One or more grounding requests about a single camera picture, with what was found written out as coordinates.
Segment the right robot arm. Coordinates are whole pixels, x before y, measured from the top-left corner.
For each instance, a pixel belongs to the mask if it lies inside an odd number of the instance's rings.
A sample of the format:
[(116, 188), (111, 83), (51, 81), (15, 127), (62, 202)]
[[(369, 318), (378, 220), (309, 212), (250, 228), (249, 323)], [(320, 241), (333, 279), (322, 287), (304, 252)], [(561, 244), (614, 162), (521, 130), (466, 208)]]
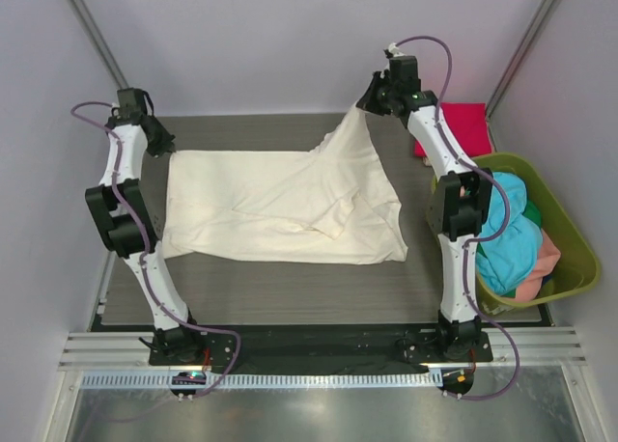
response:
[(435, 332), (435, 349), (444, 359), (469, 356), (481, 339), (475, 294), (476, 237), (487, 221), (492, 183), (464, 152), (445, 121), (438, 99), (421, 89), (417, 59), (398, 50), (386, 52), (387, 67), (376, 71), (361, 110), (398, 118), (421, 144), (433, 167), (436, 184), (427, 209), (443, 267), (443, 293)]

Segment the cream white t shirt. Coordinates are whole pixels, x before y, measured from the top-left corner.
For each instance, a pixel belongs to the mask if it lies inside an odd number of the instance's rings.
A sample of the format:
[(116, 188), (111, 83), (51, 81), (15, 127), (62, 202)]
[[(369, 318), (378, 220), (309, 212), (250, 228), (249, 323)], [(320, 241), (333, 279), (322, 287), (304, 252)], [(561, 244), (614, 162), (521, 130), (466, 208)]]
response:
[(400, 199), (353, 107), (308, 152), (180, 151), (169, 164), (167, 259), (402, 262)]

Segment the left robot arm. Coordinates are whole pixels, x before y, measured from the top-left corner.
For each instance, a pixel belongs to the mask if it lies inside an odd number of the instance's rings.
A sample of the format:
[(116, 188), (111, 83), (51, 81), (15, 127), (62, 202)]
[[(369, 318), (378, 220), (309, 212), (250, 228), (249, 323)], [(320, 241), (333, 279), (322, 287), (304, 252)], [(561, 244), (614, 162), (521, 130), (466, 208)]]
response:
[(154, 337), (142, 343), (155, 359), (195, 364), (205, 342), (174, 286), (162, 254), (162, 229), (140, 189), (144, 156), (173, 152), (175, 136), (155, 117), (148, 92), (126, 88), (117, 97), (115, 104), (103, 103), (110, 109), (101, 126), (109, 153), (99, 184), (85, 191), (86, 205), (103, 245), (129, 267), (151, 308)]

